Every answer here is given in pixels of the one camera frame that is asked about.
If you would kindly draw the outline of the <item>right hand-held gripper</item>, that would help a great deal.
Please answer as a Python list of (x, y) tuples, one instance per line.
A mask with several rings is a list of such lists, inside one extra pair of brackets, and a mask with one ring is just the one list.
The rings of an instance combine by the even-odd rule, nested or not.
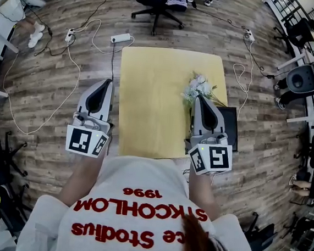
[(232, 169), (232, 146), (224, 132), (224, 116), (214, 103), (198, 95), (191, 110), (191, 136), (185, 140), (192, 168), (197, 175), (217, 174)]

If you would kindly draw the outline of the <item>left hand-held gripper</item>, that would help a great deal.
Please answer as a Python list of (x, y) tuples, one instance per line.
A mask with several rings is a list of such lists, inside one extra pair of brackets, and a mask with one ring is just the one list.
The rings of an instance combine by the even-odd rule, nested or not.
[(113, 89), (113, 81), (106, 79), (81, 95), (73, 123), (67, 127), (67, 151), (93, 158), (100, 156), (113, 128), (113, 124), (107, 122), (112, 110)]

